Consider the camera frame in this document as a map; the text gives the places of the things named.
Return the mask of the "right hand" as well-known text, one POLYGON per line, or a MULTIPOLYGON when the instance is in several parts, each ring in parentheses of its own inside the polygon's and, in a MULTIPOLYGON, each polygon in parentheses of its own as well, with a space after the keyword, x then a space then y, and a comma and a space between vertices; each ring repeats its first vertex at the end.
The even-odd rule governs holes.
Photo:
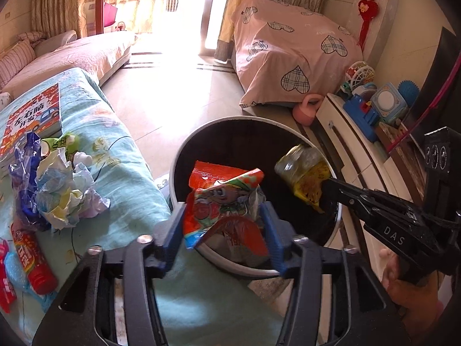
POLYGON ((406 309, 403 323, 411 337, 422 336, 438 320, 443 304, 438 300, 439 275, 433 272, 423 286, 400 280, 400 259, 391 250, 382 248, 379 256, 385 260, 381 283, 392 302, 406 309))

